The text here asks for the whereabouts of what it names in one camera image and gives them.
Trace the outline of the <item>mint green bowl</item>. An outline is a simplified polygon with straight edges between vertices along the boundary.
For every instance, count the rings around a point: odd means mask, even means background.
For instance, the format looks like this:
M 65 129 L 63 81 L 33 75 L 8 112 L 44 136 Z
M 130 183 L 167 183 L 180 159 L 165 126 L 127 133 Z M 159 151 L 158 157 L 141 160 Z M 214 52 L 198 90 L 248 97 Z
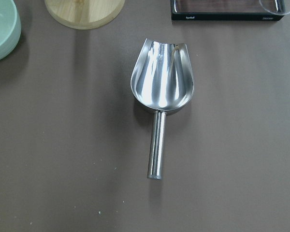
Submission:
M 13 0 L 0 0 L 0 60 L 18 44 L 21 34 L 20 16 Z

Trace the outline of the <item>steel ice scoop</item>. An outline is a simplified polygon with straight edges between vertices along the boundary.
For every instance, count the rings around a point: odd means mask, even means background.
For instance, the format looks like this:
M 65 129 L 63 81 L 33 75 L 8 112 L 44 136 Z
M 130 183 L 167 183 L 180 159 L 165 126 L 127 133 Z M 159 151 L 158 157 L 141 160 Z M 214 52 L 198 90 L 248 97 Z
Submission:
M 147 177 L 161 180 L 166 117 L 187 105 L 194 93 L 187 45 L 146 39 L 130 87 L 135 99 L 153 113 Z

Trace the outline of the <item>black rectangular tray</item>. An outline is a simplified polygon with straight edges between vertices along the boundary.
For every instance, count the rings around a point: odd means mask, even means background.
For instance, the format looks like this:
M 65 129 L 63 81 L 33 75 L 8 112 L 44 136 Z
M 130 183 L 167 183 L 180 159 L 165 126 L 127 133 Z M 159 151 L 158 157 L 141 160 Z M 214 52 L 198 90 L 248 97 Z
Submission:
M 172 20 L 279 21 L 258 0 L 172 0 Z

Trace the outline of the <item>wooden mug tree stand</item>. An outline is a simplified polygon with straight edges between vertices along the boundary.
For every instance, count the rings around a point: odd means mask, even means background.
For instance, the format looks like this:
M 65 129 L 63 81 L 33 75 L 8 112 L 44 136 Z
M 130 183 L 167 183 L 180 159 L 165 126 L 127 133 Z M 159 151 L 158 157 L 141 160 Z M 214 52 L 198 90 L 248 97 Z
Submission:
M 73 29 L 95 29 L 114 20 L 124 0 L 46 0 L 50 15 Z

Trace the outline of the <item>clear glass in tray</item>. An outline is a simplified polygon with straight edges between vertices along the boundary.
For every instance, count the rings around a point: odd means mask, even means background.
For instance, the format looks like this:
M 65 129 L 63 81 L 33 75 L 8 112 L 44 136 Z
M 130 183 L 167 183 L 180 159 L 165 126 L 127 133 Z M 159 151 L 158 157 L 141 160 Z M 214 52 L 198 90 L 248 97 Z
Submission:
M 259 0 L 259 4 L 266 12 L 274 15 L 290 14 L 290 0 Z

